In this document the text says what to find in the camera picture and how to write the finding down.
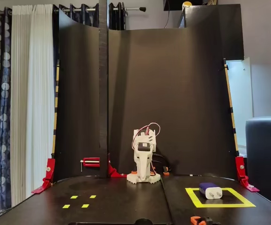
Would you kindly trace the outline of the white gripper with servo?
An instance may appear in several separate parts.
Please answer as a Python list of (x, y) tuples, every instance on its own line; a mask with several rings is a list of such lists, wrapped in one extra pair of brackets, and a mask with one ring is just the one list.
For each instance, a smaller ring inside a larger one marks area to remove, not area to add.
[(137, 176), (141, 181), (150, 178), (152, 153), (154, 151), (154, 144), (149, 142), (136, 143), (134, 154), (135, 158), (140, 160), (137, 162)]

